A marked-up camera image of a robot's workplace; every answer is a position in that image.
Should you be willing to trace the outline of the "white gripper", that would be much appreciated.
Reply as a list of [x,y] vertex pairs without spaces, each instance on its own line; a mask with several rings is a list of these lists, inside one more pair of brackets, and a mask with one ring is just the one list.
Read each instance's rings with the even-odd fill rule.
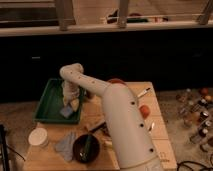
[[79,108],[79,95],[80,95],[80,88],[77,84],[64,81],[62,83],[62,88],[63,88],[63,105],[67,106],[70,102],[70,106],[74,111],[77,111]]

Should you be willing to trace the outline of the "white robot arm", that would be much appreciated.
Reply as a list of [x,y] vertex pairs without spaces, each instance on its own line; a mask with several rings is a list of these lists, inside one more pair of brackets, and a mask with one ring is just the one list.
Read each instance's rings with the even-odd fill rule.
[[60,69],[60,76],[101,98],[120,171],[164,171],[136,95],[126,85],[86,76],[81,69],[78,63],[66,65]]

